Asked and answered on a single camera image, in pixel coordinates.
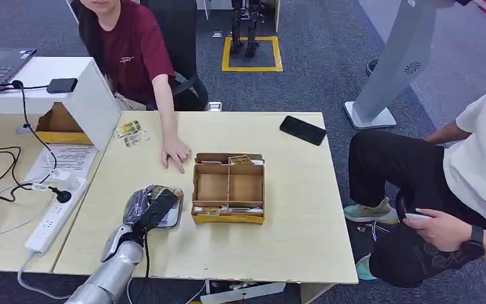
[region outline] knee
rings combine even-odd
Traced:
[[[407,253],[397,246],[378,247],[370,256],[370,272],[373,276],[400,288],[416,288],[421,285],[423,276],[418,274],[418,265],[413,265]]]
[[[349,143],[349,151],[356,151],[358,149],[364,149],[365,147],[371,146],[376,132],[378,131],[362,130],[357,132],[351,138],[351,142]]]

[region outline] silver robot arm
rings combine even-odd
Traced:
[[[116,304],[125,292],[135,267],[142,261],[142,246],[126,236],[130,225],[120,226],[107,240],[101,264],[65,304]]]
[[[124,224],[107,240],[102,264],[79,286],[65,304],[117,304],[142,261],[146,234],[158,226],[170,209],[183,198],[163,186],[135,192],[124,212]]]

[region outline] office chair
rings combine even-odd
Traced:
[[[208,91],[198,77],[196,66],[196,0],[141,0],[140,3],[154,13],[172,67],[186,79],[171,84],[175,109],[203,111],[208,103]]]

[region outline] black cable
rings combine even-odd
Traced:
[[[10,151],[3,151],[3,150],[8,150],[8,149],[17,149],[18,150],[18,155],[14,155],[14,153],[10,152]],[[21,147],[18,147],[18,146],[10,146],[10,147],[5,147],[5,148],[0,148],[0,154],[1,153],[6,153],[6,154],[9,154],[12,156],[12,164],[10,165],[10,167],[8,167],[8,169],[5,171],[5,173],[0,176],[0,180],[4,178],[4,176],[10,171],[12,170],[12,178],[14,179],[14,181],[16,182],[16,185],[20,185],[20,182],[18,182],[18,179],[16,178],[16,165],[18,163],[18,160],[20,159],[20,155],[22,153],[22,149]]]
[[[12,86],[12,84],[3,84],[3,86]],[[34,89],[43,89],[49,87],[49,85],[38,85],[37,87],[24,87],[25,90],[34,90]],[[5,87],[0,89],[0,92],[9,91],[9,90],[16,90],[15,87]]]
[[[144,275],[144,282],[142,282],[142,287],[140,289],[140,293],[138,294],[138,299],[135,302],[139,304],[142,299],[142,293],[144,292],[144,288],[146,287],[146,281],[150,276],[150,251],[148,250],[148,232],[144,233],[144,249],[146,250],[146,274]]]
[[[33,133],[33,135],[36,137],[36,139],[38,139],[38,141],[41,144],[43,144],[44,147],[46,147],[46,149],[51,153],[51,156],[53,156],[53,160],[54,160],[53,170],[57,169],[57,157],[55,156],[53,151],[51,151],[51,148],[42,139],[40,139],[38,137],[38,134],[36,134],[36,132],[34,132],[30,123],[28,122],[28,119],[27,119],[27,102],[25,100],[25,87],[23,86],[23,82],[21,82],[19,80],[14,80],[14,81],[12,81],[12,85],[14,86],[15,89],[19,89],[19,90],[22,91],[23,117],[25,118],[25,125],[23,125],[23,127],[28,128],[31,131],[31,133]],[[51,172],[44,179],[42,179],[42,181],[40,181],[40,184],[44,183],[50,176],[51,176]]]
[[[9,201],[10,203],[15,202],[16,196],[14,195],[14,192],[16,192],[16,190],[19,189],[19,188],[26,189],[26,188],[24,188],[25,186],[32,186],[32,183],[28,182],[28,183],[25,183],[25,184],[19,184],[19,185],[15,186],[14,189],[12,189],[12,191],[10,191],[10,196],[12,198],[5,198],[4,196],[0,196],[0,200]]]

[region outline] black smartphone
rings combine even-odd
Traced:
[[[321,145],[323,138],[327,134],[326,130],[303,122],[293,116],[286,116],[280,125],[280,130],[316,146]]]

